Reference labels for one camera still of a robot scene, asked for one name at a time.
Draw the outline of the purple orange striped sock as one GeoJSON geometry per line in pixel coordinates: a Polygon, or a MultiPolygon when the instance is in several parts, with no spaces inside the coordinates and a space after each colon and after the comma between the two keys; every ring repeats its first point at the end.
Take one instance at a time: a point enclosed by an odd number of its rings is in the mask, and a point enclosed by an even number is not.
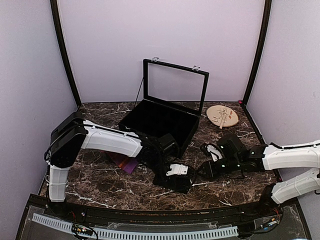
{"type": "Polygon", "coordinates": [[[124,154],[107,152],[107,155],[120,169],[128,174],[131,174],[139,164],[134,157],[129,157],[124,154]]]}

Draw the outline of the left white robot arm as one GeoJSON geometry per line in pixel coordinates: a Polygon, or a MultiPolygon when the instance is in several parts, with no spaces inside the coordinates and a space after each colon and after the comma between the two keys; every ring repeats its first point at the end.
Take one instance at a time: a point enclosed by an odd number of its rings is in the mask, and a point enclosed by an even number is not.
{"type": "Polygon", "coordinates": [[[167,158],[179,152],[178,144],[169,133],[158,138],[140,132],[121,131],[98,125],[73,112],[50,135],[44,153],[49,165],[48,197],[51,210],[60,218],[71,213],[65,203],[68,174],[79,151],[101,150],[135,158],[154,173],[153,184],[186,194],[196,178],[195,170],[167,158]]]}

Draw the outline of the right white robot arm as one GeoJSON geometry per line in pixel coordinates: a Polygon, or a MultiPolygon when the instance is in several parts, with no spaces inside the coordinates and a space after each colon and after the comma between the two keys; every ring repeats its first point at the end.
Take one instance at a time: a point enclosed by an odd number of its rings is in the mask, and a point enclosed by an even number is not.
{"type": "Polygon", "coordinates": [[[235,134],[223,136],[217,144],[203,144],[201,150],[211,160],[204,162],[198,174],[207,179],[241,171],[264,172],[284,168],[308,168],[309,170],[284,182],[265,187],[255,213],[266,217],[276,206],[309,192],[320,193],[320,143],[280,146],[261,144],[247,149],[235,134]]]}

